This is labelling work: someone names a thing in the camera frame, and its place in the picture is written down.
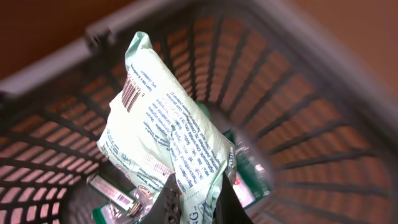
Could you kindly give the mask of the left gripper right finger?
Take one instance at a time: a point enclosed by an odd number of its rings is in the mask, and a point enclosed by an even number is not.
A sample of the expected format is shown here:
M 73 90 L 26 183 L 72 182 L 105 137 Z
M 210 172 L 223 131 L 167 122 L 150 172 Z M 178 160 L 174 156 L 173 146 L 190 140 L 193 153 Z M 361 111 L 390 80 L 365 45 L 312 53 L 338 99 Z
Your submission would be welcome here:
M 214 224 L 253 224 L 240 204 L 225 172 L 214 215 Z

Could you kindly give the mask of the light green wipes packet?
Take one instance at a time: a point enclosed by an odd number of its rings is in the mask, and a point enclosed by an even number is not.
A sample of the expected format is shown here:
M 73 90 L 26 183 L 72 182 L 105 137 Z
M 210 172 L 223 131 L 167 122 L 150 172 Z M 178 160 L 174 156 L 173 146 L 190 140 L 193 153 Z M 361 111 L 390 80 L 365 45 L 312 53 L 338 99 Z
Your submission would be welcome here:
M 170 175 L 182 195 L 182 223 L 211 223 L 222 182 L 236 179 L 235 147 L 191 99 L 137 32 L 127 78 L 110 102 L 97 145 L 136 186 L 158 197 Z

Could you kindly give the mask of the small green white box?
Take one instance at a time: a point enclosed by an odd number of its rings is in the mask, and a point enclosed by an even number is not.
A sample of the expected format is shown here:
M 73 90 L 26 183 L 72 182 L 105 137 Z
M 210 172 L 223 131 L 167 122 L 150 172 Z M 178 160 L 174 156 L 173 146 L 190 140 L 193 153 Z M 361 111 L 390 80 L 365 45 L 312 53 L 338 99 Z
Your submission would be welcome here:
M 142 208 L 142 204 L 137 198 L 126 193 L 98 172 L 90 175 L 86 179 L 86 183 L 128 216 L 135 216 Z

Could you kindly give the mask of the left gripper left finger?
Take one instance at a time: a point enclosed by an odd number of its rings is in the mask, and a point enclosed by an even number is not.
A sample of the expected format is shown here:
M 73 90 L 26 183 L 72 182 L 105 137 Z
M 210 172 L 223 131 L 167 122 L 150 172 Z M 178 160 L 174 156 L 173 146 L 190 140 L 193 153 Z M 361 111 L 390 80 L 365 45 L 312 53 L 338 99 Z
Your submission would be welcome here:
M 179 224 L 181 216 L 180 191 L 175 174 L 171 174 L 141 224 Z

